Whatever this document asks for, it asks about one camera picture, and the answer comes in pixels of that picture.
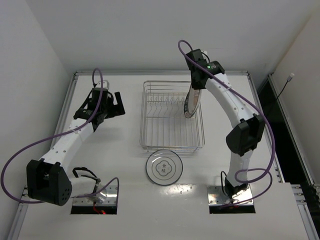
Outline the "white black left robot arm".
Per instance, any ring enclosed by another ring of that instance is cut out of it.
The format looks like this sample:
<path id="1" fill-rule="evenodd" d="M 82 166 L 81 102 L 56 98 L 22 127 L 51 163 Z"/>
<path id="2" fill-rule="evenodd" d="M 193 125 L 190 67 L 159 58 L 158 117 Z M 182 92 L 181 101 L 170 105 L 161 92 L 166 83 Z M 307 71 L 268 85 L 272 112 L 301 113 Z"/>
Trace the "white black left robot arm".
<path id="1" fill-rule="evenodd" d="M 69 178 L 68 168 L 85 140 L 104 120 L 125 114 L 120 92 L 94 87 L 63 135 L 39 160 L 26 167 L 27 194 L 31 199 L 63 206 L 70 198 L 93 197 L 99 190 L 96 176 L 76 175 Z"/>

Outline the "orange sunburst plate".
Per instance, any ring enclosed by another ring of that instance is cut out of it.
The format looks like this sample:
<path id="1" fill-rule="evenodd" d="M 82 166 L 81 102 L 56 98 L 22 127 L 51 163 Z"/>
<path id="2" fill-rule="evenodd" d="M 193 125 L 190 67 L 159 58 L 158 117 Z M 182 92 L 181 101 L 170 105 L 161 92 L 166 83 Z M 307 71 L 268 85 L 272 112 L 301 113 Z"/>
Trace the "orange sunburst plate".
<path id="1" fill-rule="evenodd" d="M 201 89 L 193 89 L 193 87 L 190 86 L 184 101 L 184 116 L 187 119 L 190 119 L 196 113 L 201 101 L 201 94 Z"/>

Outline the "green rim lettered plate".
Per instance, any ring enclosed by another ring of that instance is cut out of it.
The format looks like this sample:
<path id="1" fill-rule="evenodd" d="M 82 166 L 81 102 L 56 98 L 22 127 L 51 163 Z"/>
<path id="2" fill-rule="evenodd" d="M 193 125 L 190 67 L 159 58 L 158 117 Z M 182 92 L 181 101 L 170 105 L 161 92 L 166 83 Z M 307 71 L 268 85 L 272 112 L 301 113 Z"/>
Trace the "green rim lettered plate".
<path id="1" fill-rule="evenodd" d="M 184 116 L 187 119 L 190 119 L 197 111 L 198 107 L 200 105 L 199 99 L 185 99 L 184 102 Z"/>

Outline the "metal wire dish rack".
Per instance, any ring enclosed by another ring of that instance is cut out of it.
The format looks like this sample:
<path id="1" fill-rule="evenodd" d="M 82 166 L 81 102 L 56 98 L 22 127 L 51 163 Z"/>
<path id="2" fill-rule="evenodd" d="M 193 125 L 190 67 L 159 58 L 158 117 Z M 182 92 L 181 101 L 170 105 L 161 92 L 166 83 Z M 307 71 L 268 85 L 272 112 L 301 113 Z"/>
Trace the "metal wire dish rack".
<path id="1" fill-rule="evenodd" d="M 190 85 L 181 80 L 143 83 L 139 143 L 145 151 L 192 153 L 205 145 L 202 108 L 185 117 Z"/>

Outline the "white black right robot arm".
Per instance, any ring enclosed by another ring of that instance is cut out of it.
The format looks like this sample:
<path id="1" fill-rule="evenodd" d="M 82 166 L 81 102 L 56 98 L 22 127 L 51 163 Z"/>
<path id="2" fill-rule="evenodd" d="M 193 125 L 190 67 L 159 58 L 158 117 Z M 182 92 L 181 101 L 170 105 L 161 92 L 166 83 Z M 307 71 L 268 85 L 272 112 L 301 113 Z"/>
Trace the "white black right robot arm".
<path id="1" fill-rule="evenodd" d="M 230 81 L 219 62 L 207 62 L 200 49 L 191 50 L 187 57 L 191 85 L 184 102 L 185 117 L 189 119 L 195 114 L 202 91 L 208 90 L 226 113 L 232 127 L 226 136 L 231 158 L 223 187 L 223 193 L 232 198 L 248 186 L 247 169 L 253 151 L 261 141 L 265 121 L 232 94 Z"/>

